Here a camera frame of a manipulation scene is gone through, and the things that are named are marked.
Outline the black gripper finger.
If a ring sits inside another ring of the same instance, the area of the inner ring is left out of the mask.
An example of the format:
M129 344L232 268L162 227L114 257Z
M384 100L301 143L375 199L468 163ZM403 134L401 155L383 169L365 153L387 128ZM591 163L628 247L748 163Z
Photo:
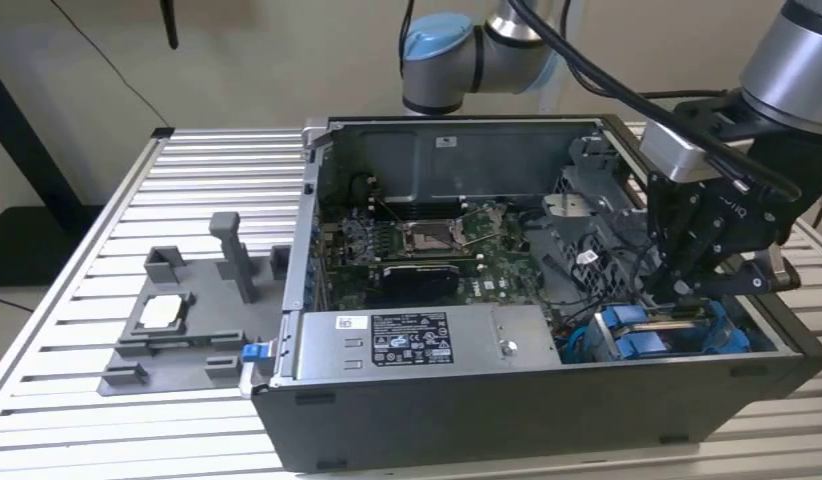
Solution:
M755 251L748 260L727 269L719 266L711 271L697 272L688 279L673 283L673 292L683 296L716 299L726 295L762 295L795 290L800 287L800 276L780 248L771 244Z
M657 303L672 303L693 283L692 272L704 255L707 196L697 184L679 184L659 173L647 180L647 227L659 266L649 275L645 292Z

